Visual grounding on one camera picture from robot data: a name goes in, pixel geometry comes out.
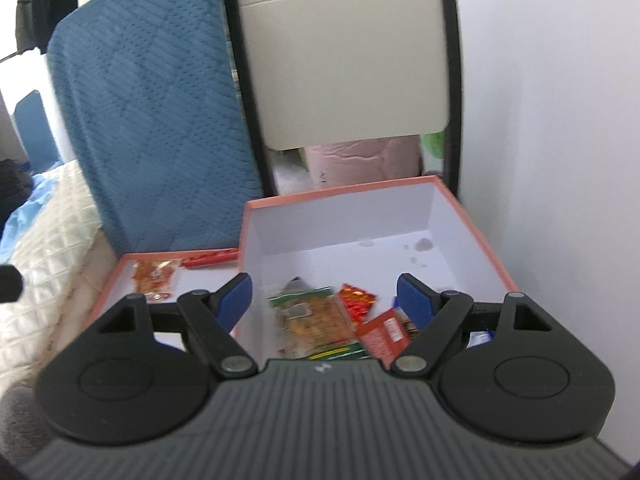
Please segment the red sauce sachet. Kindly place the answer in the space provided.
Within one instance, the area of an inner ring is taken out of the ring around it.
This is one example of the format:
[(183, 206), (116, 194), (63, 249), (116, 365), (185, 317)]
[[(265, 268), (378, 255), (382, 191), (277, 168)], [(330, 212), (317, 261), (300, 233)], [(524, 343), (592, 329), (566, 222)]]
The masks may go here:
[(394, 309), (387, 310), (356, 328), (356, 336), (372, 359), (389, 368), (407, 348), (410, 339)]

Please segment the pink pillow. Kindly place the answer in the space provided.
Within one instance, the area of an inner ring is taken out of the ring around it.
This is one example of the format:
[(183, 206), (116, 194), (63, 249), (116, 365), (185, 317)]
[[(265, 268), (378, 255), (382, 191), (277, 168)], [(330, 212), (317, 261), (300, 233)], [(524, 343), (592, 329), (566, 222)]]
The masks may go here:
[(420, 176), (420, 136), (394, 136), (304, 148), (306, 166), (317, 188)]

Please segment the red sausage stick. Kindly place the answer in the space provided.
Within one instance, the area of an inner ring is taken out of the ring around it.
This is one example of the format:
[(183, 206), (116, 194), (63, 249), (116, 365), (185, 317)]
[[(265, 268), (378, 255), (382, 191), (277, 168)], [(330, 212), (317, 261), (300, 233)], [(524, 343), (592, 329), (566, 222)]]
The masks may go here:
[(183, 258), (180, 266), (186, 269), (206, 268), (206, 266), (218, 266), (218, 264), (232, 263), (238, 260), (240, 251), (238, 248), (214, 249), (202, 252), (195, 256)]

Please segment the small red foil packet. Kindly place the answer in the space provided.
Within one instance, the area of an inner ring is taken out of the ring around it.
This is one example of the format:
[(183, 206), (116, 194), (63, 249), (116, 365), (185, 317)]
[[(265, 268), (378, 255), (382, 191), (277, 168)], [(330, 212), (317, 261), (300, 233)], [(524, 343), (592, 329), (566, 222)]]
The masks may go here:
[(372, 292), (349, 284), (343, 284), (337, 296), (355, 326), (364, 322), (378, 301), (378, 297)]

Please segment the white quilted bedding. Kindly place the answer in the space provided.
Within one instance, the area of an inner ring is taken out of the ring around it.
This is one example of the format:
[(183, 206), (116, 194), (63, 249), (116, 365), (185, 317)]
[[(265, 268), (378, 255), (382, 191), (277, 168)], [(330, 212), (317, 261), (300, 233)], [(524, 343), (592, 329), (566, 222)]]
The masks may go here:
[(1, 306), (2, 391), (32, 384), (80, 334), (117, 263), (78, 162), (48, 175), (51, 197), (9, 258), (24, 289)]

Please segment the deep pink box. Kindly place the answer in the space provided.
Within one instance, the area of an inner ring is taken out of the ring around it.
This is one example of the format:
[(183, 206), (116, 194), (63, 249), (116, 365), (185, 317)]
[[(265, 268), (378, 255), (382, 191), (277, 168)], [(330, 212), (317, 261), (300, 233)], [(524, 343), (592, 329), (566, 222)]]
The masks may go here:
[(354, 285), (389, 309), (400, 274), (436, 290), (457, 289), (499, 302), (517, 289), (508, 271), (439, 178), (327, 188), (245, 206), (239, 269), (253, 302), (233, 333), (258, 363), (282, 348), (269, 298), (292, 278), (312, 288)]

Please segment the black clothing pile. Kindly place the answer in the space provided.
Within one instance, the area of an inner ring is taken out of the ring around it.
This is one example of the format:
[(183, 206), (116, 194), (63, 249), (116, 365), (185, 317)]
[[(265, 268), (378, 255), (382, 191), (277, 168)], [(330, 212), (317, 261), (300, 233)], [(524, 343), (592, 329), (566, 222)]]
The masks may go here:
[(0, 162), (0, 224), (4, 229), (9, 216), (32, 195), (32, 176), (13, 159)]

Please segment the green clear snack packet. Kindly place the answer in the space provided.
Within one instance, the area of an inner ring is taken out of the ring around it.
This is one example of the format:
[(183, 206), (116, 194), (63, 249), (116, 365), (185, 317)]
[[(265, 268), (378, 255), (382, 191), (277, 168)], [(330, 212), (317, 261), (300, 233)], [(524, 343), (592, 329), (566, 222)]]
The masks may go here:
[(276, 317), (282, 358), (357, 361), (369, 357), (333, 288), (284, 292), (270, 297), (269, 305)]

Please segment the blue white snack bag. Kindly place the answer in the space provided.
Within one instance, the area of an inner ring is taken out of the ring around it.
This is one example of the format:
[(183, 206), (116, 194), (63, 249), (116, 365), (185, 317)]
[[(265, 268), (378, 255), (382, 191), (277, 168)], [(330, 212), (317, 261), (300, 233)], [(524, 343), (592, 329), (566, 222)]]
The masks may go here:
[(469, 341), (466, 348), (471, 349), (481, 346), (482, 344), (488, 344), (494, 339), (495, 334), (490, 330), (474, 330), (469, 334)]

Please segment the beige chair back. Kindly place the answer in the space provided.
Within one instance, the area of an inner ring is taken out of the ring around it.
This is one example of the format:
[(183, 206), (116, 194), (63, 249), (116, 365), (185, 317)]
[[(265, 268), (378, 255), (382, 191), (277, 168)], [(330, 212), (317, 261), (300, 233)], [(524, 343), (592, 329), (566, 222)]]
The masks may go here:
[(269, 151), (441, 133), (457, 191), (462, 61), (457, 0), (224, 0), (243, 110)]

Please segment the shallow pink box lid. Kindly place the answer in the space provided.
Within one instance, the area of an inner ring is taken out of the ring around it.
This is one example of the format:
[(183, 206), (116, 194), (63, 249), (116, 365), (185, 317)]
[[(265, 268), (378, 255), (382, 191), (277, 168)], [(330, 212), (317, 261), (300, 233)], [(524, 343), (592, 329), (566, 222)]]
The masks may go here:
[(192, 289), (220, 289), (238, 270), (236, 249), (226, 249), (226, 252), (232, 253), (232, 259), (210, 266), (182, 264), (183, 260), (202, 260), (212, 252), (215, 249), (193, 252), (133, 252), (122, 256), (107, 279), (84, 327), (90, 326), (123, 296), (133, 292), (145, 294), (150, 304), (159, 304), (173, 302)]

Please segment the large orange snack packet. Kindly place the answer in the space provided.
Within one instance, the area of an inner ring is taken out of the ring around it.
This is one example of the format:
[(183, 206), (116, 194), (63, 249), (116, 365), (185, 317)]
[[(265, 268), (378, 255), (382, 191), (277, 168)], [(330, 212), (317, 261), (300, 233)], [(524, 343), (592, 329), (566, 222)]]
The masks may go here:
[(168, 300), (174, 293), (177, 259), (138, 259), (134, 262), (134, 292), (149, 302)]

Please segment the blue textured cushion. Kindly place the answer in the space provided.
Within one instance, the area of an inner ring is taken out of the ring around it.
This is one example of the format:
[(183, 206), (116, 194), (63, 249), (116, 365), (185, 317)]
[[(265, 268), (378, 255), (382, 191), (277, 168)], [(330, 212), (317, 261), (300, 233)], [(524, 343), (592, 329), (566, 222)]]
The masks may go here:
[(220, 0), (90, 0), (58, 23), (47, 60), (115, 252), (239, 243), (264, 190)]

